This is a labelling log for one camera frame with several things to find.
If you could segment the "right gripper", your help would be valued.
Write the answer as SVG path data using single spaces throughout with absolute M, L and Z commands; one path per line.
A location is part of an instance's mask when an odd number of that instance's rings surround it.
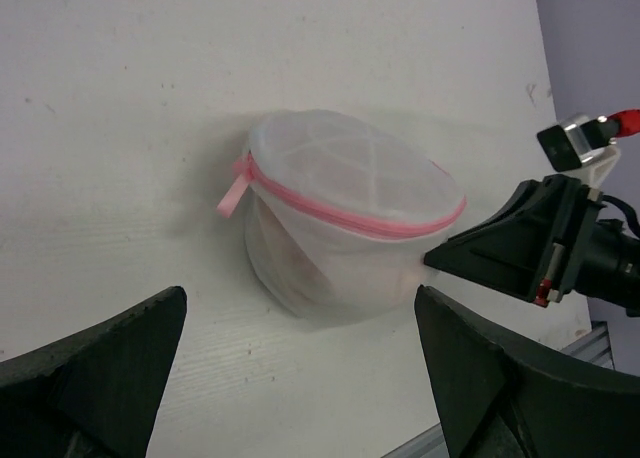
M 423 262 L 537 306 L 560 303 L 576 289 L 603 207 L 601 190 L 577 178 L 524 181 L 492 217 L 427 252 Z

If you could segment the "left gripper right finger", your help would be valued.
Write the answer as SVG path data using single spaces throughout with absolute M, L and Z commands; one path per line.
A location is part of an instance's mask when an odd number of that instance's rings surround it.
M 415 299 L 452 457 L 636 457 L 639 379 L 493 323 L 440 291 Z

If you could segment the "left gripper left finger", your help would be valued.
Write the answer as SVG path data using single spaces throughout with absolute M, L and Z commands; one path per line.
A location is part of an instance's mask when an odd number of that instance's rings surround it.
M 145 456 L 186 314 L 169 287 L 2 362 L 2 456 Z

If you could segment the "white mesh laundry bag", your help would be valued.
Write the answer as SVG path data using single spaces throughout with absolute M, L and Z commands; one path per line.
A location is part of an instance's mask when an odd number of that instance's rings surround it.
M 244 227 L 253 271 L 290 313 L 335 326 L 413 300 L 433 273 L 466 198 L 424 151 L 328 110 L 258 121 L 218 204 L 250 201 Z

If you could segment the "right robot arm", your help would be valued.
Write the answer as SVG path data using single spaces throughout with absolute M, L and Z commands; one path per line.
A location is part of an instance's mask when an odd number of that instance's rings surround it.
M 521 182 L 498 212 L 423 262 L 539 307 L 577 292 L 639 314 L 635 210 L 562 174 Z

